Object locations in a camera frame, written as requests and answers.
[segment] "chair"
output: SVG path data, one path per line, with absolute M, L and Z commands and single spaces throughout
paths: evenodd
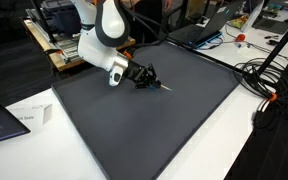
M 193 19 L 186 18 L 186 12 L 188 9 L 188 1 L 189 0 L 183 0 L 182 4 L 180 6 L 176 7 L 175 9 L 172 9 L 171 11 L 164 14 L 162 26 L 165 27 L 169 32 L 175 31 L 175 30 L 180 29 L 180 28 L 187 26 L 189 24 L 196 23 L 196 22 L 194 22 Z M 169 24 L 170 17 L 178 11 L 180 11 L 180 14 L 179 14 L 179 17 L 178 17 L 175 25 Z

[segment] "white table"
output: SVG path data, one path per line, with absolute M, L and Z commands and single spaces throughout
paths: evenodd
M 288 12 L 287 11 L 280 11 L 279 12 L 279 17 L 275 18 L 275 20 L 277 21 L 284 21 L 285 19 L 288 19 Z M 260 29 L 254 29 L 254 28 L 250 28 L 250 30 L 248 30 L 246 33 L 242 33 L 239 29 L 237 28 L 233 28 L 230 27 L 228 25 L 226 25 L 227 27 L 227 32 L 231 35 L 237 36 L 239 34 L 244 34 L 246 36 L 246 41 L 250 42 L 252 44 L 256 44 L 260 47 L 269 49 L 269 50 L 273 50 L 274 46 L 268 45 L 266 44 L 266 42 L 268 41 L 267 39 L 264 39 L 265 36 L 274 36 L 274 35 L 278 35 L 275 33 L 271 33 L 271 32 L 267 32 L 267 31 L 263 31 Z M 233 41 L 234 38 L 232 38 L 231 36 L 229 36 L 226 33 L 225 30 L 225 26 L 222 28 L 222 33 L 224 36 L 224 42 L 229 42 L 229 41 Z M 280 39 L 282 39 L 282 35 L 278 35 L 279 39 L 277 41 L 279 41 Z M 262 52 L 260 50 L 257 50 L 253 47 L 250 48 L 252 54 L 253 54 L 253 58 L 266 58 L 268 56 L 267 53 Z M 199 52 L 208 55 L 212 58 L 215 58 L 219 61 L 222 61 L 226 64 L 229 64 L 231 66 L 235 66 L 238 63 L 245 63 L 247 61 L 249 61 L 250 57 L 244 56 L 240 53 L 238 53 L 238 51 L 240 51 L 240 49 L 234 44 L 234 43 L 224 43 L 221 44 L 219 47 L 214 48 L 212 50 L 198 50 Z M 283 56 L 288 57 L 288 43 L 285 45 L 285 47 L 281 50 L 281 52 L 279 53 Z M 285 58 L 282 57 L 276 57 L 274 59 L 274 61 L 281 63 L 283 66 L 286 66 L 288 64 L 288 62 L 285 60 Z
M 251 37 L 254 31 L 257 30 L 248 32 L 247 37 Z M 226 52 L 226 48 L 231 47 L 223 45 L 205 53 L 220 57 L 220 60 L 231 60 L 233 65 L 243 61 L 235 57 L 236 53 Z M 261 98 L 238 86 L 181 149 L 159 179 L 223 179 L 252 132 L 252 115 L 261 102 Z M 0 142 L 0 180 L 105 179 L 51 89 L 9 108 L 40 104 L 52 104 L 52 118 L 42 128 Z

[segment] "cable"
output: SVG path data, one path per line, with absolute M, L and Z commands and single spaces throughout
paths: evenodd
M 56 0 L 56 2 L 57 2 L 57 4 L 58 4 L 60 7 L 62 7 L 61 3 L 60 3 L 60 2 L 58 2 L 58 0 Z
M 136 19 L 137 21 L 139 21 L 143 26 L 145 26 L 150 32 L 153 33 L 153 35 L 155 36 L 155 38 L 157 39 L 156 41 L 152 42 L 152 43 L 142 43 L 142 44 L 134 44 L 132 46 L 129 46 L 126 51 L 128 51 L 129 49 L 138 49 L 141 47 L 147 47 L 147 46 L 156 46 L 156 45 L 160 45 L 162 44 L 163 41 L 165 41 L 168 37 L 169 32 L 167 31 L 167 29 L 165 27 L 163 27 L 160 23 L 157 23 L 156 21 L 153 21 L 150 18 L 147 18 L 139 13 L 133 12 L 132 10 L 130 10 L 129 8 L 127 8 L 123 3 L 121 3 L 121 7 L 127 12 L 129 13 L 134 19 Z M 155 26 L 158 26 L 163 33 L 165 34 L 163 38 L 160 39 L 159 34 L 156 33 L 146 22 L 150 22 Z
M 229 24 L 226 23 L 226 24 L 225 24 L 226 34 L 229 35 L 229 36 L 231 36 L 232 38 L 236 39 L 236 36 L 234 36 L 234 35 L 232 35 L 232 34 L 230 34 L 230 33 L 228 32 L 227 26 L 229 26 Z M 263 47 L 261 47 L 261 46 L 255 45 L 255 44 L 250 43 L 250 42 L 248 42 L 248 41 L 244 41 L 244 42 L 246 42 L 246 43 L 249 44 L 250 46 L 253 46 L 254 48 L 256 48 L 256 49 L 258 49 L 258 50 L 260 50 L 260 51 L 263 51 L 263 52 L 266 52 L 266 53 L 271 53 L 271 52 L 272 52 L 272 51 L 269 50 L 269 49 L 266 49 L 266 48 L 263 48 Z M 286 57 L 286 56 L 283 56 L 283 55 L 281 55 L 281 54 L 277 54 L 277 56 L 282 57 L 282 58 L 284 58 L 284 59 L 286 59 L 286 60 L 288 61 L 288 57 Z
M 221 4 L 220 4 L 220 7 L 224 4 L 225 0 L 222 0 Z
M 227 44 L 227 43 L 236 43 L 236 41 L 226 41 L 226 42 L 222 42 L 222 44 Z
M 285 111 L 285 106 L 288 105 L 288 70 L 281 64 L 272 62 L 268 68 L 259 75 L 258 68 L 263 64 L 264 58 L 255 58 L 246 63 L 239 63 L 235 66 L 234 76 L 239 83 L 249 92 L 264 98 L 264 101 L 258 107 L 254 118 L 254 127 L 272 129 L 276 122 L 272 120 L 260 124 L 264 116 L 264 107 L 270 103 L 273 108 L 273 114 L 279 112 L 284 119 L 288 119 L 288 113 Z M 237 75 L 237 69 L 241 70 L 241 76 Z
M 252 0 L 248 0 L 248 2 L 249 2 L 249 11 L 250 11 L 250 14 L 252 14 L 252 11 L 253 11 L 253 9 L 252 9 Z
M 211 50 L 211 49 L 214 49 L 214 48 L 220 46 L 223 43 L 223 39 L 222 38 L 219 37 L 219 38 L 216 38 L 216 39 L 220 40 L 220 42 L 219 43 L 207 42 L 206 45 L 207 44 L 213 44 L 213 45 L 211 47 L 209 47 L 209 48 L 198 48 L 197 50 Z

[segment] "laptop keyboard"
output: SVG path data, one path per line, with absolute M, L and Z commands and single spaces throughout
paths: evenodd
M 177 31 L 176 33 L 172 33 L 170 36 L 177 41 L 184 42 L 184 43 L 193 43 L 196 39 L 201 35 L 204 28 L 201 27 L 194 27 L 188 31 Z

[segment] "black stand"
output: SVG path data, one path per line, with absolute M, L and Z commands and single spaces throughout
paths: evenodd
M 50 43 L 55 43 L 56 40 L 50 30 L 50 27 L 48 26 L 46 20 L 45 20 L 45 17 L 40 9 L 40 6 L 38 5 L 38 3 L 36 2 L 36 0 L 31 0 L 33 6 L 34 6 L 34 9 L 36 10 L 37 14 L 40 16 L 40 19 L 41 19 L 41 23 L 43 25 L 43 28 L 44 30 L 46 31 L 48 37 L 50 38 Z
M 262 66 L 257 70 L 258 74 L 261 75 L 265 69 L 270 65 L 278 53 L 283 49 L 285 44 L 288 42 L 288 31 L 285 33 L 281 41 L 276 45 L 271 54 L 265 59 Z

